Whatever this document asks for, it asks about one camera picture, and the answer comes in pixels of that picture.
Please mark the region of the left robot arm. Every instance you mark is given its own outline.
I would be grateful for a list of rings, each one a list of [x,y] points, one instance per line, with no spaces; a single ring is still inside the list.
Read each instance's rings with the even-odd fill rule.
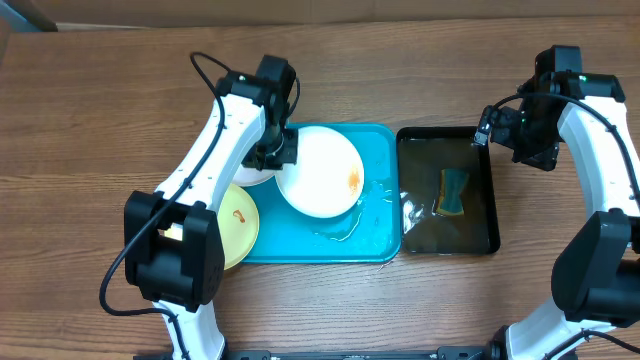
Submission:
[[[113,264],[151,301],[141,314],[163,317],[171,359],[224,355],[212,305],[224,265],[218,211],[239,167],[280,170],[296,161],[298,135],[286,122],[298,87],[289,65],[228,71],[209,86],[210,117],[179,166],[154,192],[135,191],[125,204],[125,243]]]

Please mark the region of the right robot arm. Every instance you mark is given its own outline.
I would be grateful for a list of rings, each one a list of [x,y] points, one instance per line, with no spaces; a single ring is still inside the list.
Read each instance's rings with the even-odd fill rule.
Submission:
[[[565,143],[573,158],[586,209],[586,223],[556,259],[551,297],[523,320],[496,332],[487,359],[563,359],[593,337],[631,352],[611,336],[639,320],[639,263],[627,260],[639,248],[639,157],[628,131],[625,95],[613,75],[570,71],[536,75],[509,108],[504,98],[487,106],[474,141],[498,143],[530,164],[543,154],[550,171]]]

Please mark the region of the yellow plate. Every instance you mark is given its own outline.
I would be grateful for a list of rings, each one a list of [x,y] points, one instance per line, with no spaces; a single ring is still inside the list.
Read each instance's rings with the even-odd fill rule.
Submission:
[[[259,212],[251,196],[232,184],[223,197],[217,220],[224,250],[224,269],[229,270],[252,250],[259,233]]]

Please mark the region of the green yellow sponge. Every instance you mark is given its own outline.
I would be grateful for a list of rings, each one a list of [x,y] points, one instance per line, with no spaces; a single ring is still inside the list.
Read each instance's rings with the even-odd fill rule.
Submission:
[[[469,180],[469,174],[460,169],[447,168],[440,171],[440,188],[435,212],[442,216],[464,214],[461,194]]]

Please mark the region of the white plate with stain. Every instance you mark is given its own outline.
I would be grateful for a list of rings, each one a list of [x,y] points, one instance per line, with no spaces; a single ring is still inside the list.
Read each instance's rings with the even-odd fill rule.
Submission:
[[[276,173],[285,200],[314,218],[337,217],[359,199],[365,180],[363,160],[346,136],[324,126],[298,130],[297,160]]]

